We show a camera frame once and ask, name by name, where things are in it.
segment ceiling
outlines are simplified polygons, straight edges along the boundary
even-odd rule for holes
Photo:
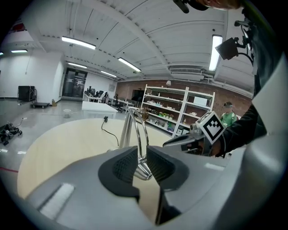
[[[21,16],[32,39],[17,45],[63,52],[65,61],[100,75],[101,70],[109,72],[117,81],[177,79],[169,69],[180,66],[201,69],[209,78],[252,92],[252,66],[244,56],[222,60],[215,72],[207,71],[212,35],[242,41],[240,28],[234,27],[235,20],[243,20],[241,10],[189,9],[183,13],[173,0],[36,0]],[[70,46],[62,36],[94,44],[96,50]],[[141,73],[118,61],[120,57]]]

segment fluorescent light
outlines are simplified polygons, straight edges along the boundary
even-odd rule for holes
[[[13,53],[27,53],[26,49],[20,49],[20,50],[11,50]]]
[[[87,42],[80,41],[80,40],[77,40],[77,39],[74,39],[74,38],[68,38],[68,37],[62,36],[62,41],[66,41],[66,42],[69,42],[69,43],[85,46],[85,47],[90,48],[90,49],[96,49],[95,45],[92,45],[92,44],[89,44]]]
[[[124,63],[125,65],[129,66],[130,68],[132,68],[133,70],[136,70],[137,72],[141,72],[140,69],[138,69],[136,66],[132,65],[131,63],[129,63],[128,61],[124,60],[123,58],[118,58],[119,61],[121,61],[122,63]]]
[[[209,65],[210,71],[214,71],[216,69],[218,59],[219,59],[219,53],[217,52],[215,47],[222,43],[223,38],[219,35],[213,35],[212,39],[213,39],[212,53],[211,53],[211,60],[210,60],[210,65]]]
[[[76,66],[76,67],[81,67],[81,68],[87,69],[86,66],[82,66],[82,65],[78,65],[78,64],[74,64],[74,63],[70,63],[70,62],[68,62],[68,64],[71,66]]]
[[[105,72],[105,71],[101,71],[101,73],[104,73],[104,74],[110,75],[110,76],[112,76],[112,77],[117,77],[117,76],[115,76],[115,75],[113,75],[113,74],[109,74],[109,73],[107,73],[107,72]]]

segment white shelving unit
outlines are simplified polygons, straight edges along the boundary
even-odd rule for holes
[[[161,96],[163,93],[165,93],[165,94],[169,93],[169,97]],[[188,101],[189,97],[205,98],[205,99],[207,99],[207,104],[201,105],[201,104],[197,104],[194,102],[189,102]],[[165,102],[166,101],[166,102],[174,102],[174,103],[181,104],[180,111],[147,103],[147,102],[145,102],[145,99],[147,99],[147,98],[149,101],[151,101],[151,100],[153,100],[155,102]],[[149,116],[153,117],[153,119],[158,119],[158,120],[163,121],[163,122],[168,121],[168,122],[172,123],[172,125],[175,125],[173,132],[165,129],[164,127],[162,127],[160,125],[155,124],[154,122],[149,121],[148,119],[146,120],[146,123],[154,125],[160,129],[163,129],[163,130],[167,131],[168,133],[172,134],[172,137],[175,137],[175,136],[180,135],[177,133],[177,130],[179,127],[190,128],[190,124],[183,124],[182,120],[184,119],[184,116],[193,117],[195,119],[200,118],[199,116],[194,116],[194,115],[186,113],[185,111],[186,111],[187,106],[192,106],[192,107],[195,107],[198,109],[202,109],[206,113],[207,111],[212,111],[213,104],[214,104],[214,98],[215,98],[215,92],[213,93],[213,95],[211,95],[211,94],[207,94],[207,93],[189,91],[188,87],[186,87],[186,89],[177,89],[177,88],[152,87],[152,86],[146,85],[145,91],[144,91],[144,97],[143,97],[142,104],[141,104],[141,108],[143,108],[143,106],[145,106],[145,107],[153,108],[156,110],[157,109],[163,109],[163,110],[172,111],[172,112],[179,114],[177,120],[171,120],[171,119],[168,119],[168,118],[165,118],[162,116],[158,116],[158,115],[153,114],[153,113],[148,113]]]

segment brick wall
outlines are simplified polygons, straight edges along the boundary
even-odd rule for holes
[[[115,93],[117,93],[119,95],[119,97],[131,99],[132,92],[134,89],[139,90],[139,88],[141,88],[142,90],[145,90],[146,84],[148,86],[166,87],[166,82],[167,81],[165,81],[165,80],[118,82]],[[213,94],[213,92],[215,92],[215,100],[214,100],[213,110],[219,116],[221,116],[224,113],[223,104],[227,101],[232,102],[233,111],[239,116],[243,116],[243,114],[248,110],[249,106],[251,105],[251,99],[250,98],[245,97],[241,94],[234,93],[232,91],[223,89],[223,88],[219,88],[219,87],[212,86],[212,85],[206,85],[206,84],[189,83],[189,82],[184,82],[184,81],[176,81],[176,80],[171,81],[170,88],[185,89],[186,87],[189,87],[189,90],[195,91],[195,92],[209,93],[209,94]],[[169,106],[175,107],[175,109],[177,109],[176,108],[177,103],[171,102],[171,104],[169,104]],[[189,111],[187,108],[186,112],[187,113],[196,112],[197,116],[202,116],[205,113],[205,111],[203,111],[201,109],[194,108],[194,107],[190,107]]]

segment round table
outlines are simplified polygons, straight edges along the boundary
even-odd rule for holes
[[[29,147],[23,158],[17,178],[18,195],[26,198],[38,185],[69,164],[117,148],[117,140],[101,130],[103,119],[83,119],[64,123],[44,133]],[[120,141],[123,120],[109,119],[103,128],[117,136]],[[138,123],[143,155],[146,155],[146,138]],[[162,146],[170,136],[147,127],[149,145]],[[136,130],[132,124],[130,146],[138,145]],[[159,200],[159,186],[154,177],[142,181],[136,177],[133,186],[140,190],[139,206],[154,221]]]

